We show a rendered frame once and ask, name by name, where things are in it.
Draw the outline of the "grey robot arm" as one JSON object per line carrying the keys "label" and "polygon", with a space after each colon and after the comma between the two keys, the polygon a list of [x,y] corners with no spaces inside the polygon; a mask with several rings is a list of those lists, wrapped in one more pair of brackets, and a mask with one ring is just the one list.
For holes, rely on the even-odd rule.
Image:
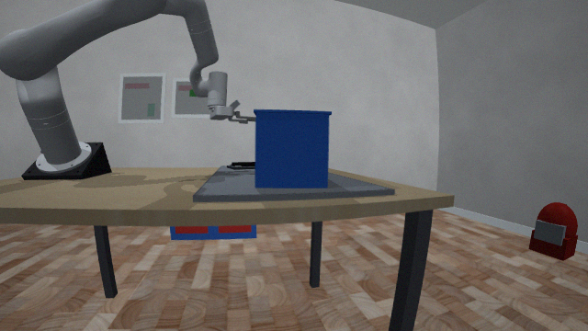
{"label": "grey robot arm", "polygon": [[16,79],[20,105],[40,146],[39,171],[66,172],[92,154],[89,144],[77,140],[56,65],[86,44],[158,14],[185,19],[197,55],[189,75],[193,91],[208,98],[208,107],[226,107],[228,75],[212,71],[204,81],[200,72],[219,60],[205,0],[93,0],[0,39],[0,70]]}

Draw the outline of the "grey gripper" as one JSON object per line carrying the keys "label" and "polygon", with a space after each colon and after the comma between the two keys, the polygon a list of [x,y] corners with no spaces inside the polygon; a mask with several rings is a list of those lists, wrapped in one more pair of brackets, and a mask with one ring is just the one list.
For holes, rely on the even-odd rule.
{"label": "grey gripper", "polygon": [[[211,120],[225,120],[228,118],[229,121],[239,121],[239,123],[248,124],[248,121],[255,121],[255,117],[245,117],[240,116],[240,111],[234,111],[233,107],[224,107],[224,106],[217,106],[217,107],[209,107],[212,109],[210,112],[209,118]],[[236,116],[237,119],[247,119],[247,120],[233,120],[232,116]]]}

